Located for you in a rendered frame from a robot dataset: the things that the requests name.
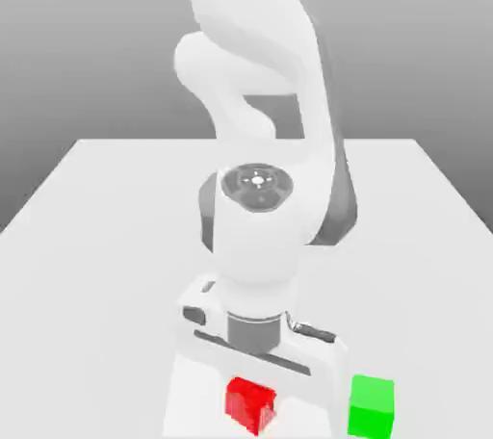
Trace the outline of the small green cube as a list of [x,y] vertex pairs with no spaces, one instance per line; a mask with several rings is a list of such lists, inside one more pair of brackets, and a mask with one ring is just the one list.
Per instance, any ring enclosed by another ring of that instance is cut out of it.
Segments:
[[350,388],[348,435],[390,439],[394,419],[394,381],[355,374]]

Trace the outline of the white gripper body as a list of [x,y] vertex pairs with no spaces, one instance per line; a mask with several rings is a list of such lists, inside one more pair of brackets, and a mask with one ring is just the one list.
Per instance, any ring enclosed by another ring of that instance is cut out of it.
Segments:
[[[284,327],[272,352],[252,355],[200,330],[178,339],[163,435],[167,439],[348,439],[347,350]],[[255,436],[224,412],[239,376],[277,393],[275,416]]]

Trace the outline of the small red cube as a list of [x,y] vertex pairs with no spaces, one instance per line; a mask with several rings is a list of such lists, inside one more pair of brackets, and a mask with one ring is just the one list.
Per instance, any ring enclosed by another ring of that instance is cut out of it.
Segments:
[[258,436],[275,416],[276,396],[270,387],[235,376],[226,386],[224,412]]

